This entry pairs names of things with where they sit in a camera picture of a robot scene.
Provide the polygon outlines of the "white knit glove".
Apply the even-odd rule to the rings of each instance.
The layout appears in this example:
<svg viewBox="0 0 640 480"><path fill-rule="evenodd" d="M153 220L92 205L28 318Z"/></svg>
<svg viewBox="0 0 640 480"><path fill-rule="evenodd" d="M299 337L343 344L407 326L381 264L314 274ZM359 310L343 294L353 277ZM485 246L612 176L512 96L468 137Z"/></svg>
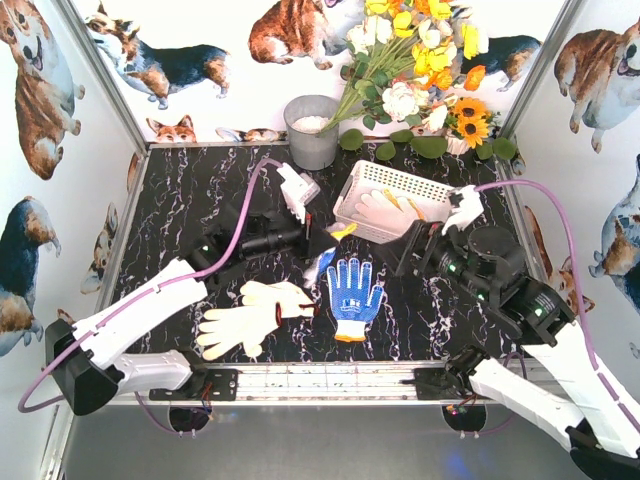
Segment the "white knit glove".
<svg viewBox="0 0 640 480"><path fill-rule="evenodd" d="M326 273L330 308L337 322L334 338L340 342L363 342L385 294L382 286L372 283L372 263L358 258L340 259Z"/></svg>
<svg viewBox="0 0 640 480"><path fill-rule="evenodd" d="M349 224L336 222L320 230L322 249L303 273L304 287L306 289L311 289L319 282L321 275L333 261L340 241L353 234L356 229L357 224L355 222Z"/></svg>

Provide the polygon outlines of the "yellow dotted knit glove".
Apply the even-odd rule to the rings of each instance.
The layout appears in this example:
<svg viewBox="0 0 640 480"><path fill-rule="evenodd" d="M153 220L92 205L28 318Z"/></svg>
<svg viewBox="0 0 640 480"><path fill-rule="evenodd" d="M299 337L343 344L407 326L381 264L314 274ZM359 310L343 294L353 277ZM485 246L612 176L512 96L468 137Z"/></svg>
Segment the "yellow dotted knit glove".
<svg viewBox="0 0 640 480"><path fill-rule="evenodd" d="M415 220L425 219L424 213L413 200L395 196L389 189L362 194L355 210L354 219L389 230L408 227Z"/></svg>

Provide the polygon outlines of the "white plastic storage basket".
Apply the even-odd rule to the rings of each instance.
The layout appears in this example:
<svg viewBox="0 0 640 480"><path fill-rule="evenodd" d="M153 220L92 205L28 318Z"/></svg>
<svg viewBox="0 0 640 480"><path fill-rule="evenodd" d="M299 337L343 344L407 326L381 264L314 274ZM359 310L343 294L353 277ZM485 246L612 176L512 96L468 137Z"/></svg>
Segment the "white plastic storage basket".
<svg viewBox="0 0 640 480"><path fill-rule="evenodd" d="M453 188L390 167L359 160L334 205L337 221L376 244L401 237L415 220L443 222Z"/></svg>

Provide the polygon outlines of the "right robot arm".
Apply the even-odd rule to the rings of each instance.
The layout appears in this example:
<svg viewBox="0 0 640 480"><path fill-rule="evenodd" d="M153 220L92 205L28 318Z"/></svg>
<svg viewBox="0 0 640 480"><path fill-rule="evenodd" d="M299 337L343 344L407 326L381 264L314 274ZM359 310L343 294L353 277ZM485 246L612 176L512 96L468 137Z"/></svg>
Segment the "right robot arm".
<svg viewBox="0 0 640 480"><path fill-rule="evenodd" d="M417 220L379 255L396 276L448 277L498 320L565 395L512 373L476 346L445 363L449 386L494 400L538 426L591 479L638 478L638 403L589 352L587 335L566 302L527 274L524 250L509 231L484 226L461 242L457 229Z"/></svg>

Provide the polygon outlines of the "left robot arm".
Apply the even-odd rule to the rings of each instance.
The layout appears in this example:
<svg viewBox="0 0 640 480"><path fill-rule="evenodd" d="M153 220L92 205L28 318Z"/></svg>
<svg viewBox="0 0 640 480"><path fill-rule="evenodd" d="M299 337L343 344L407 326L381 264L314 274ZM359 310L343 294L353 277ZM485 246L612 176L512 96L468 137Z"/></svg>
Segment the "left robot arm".
<svg viewBox="0 0 640 480"><path fill-rule="evenodd" d="M46 369L78 416L128 393L163 390L190 399L209 380L189 348L130 354L128 348L172 315L239 278L248 261L292 252L314 260L337 246L335 232L310 213L275 211L222 219L151 280L105 310L73 325L57 320L45 333Z"/></svg>

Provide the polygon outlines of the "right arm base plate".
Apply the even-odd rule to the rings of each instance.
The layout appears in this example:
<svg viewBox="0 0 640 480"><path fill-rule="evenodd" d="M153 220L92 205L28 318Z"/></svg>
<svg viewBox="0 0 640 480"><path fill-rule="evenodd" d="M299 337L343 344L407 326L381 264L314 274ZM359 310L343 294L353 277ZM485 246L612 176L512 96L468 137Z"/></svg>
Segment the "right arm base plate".
<svg viewBox="0 0 640 480"><path fill-rule="evenodd" d="M419 400L463 400L473 395L469 388L456 384L440 368L415 369L414 385Z"/></svg>

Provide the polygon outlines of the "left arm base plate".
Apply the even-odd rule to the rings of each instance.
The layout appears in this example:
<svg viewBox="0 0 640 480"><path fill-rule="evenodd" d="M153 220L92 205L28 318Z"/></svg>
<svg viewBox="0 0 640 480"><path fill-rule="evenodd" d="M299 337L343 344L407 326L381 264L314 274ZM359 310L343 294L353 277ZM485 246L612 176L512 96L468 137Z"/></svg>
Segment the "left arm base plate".
<svg viewBox="0 0 640 480"><path fill-rule="evenodd" d="M207 369L194 374L177 390L152 389L152 401L212 400L235 401L238 389L237 369Z"/></svg>

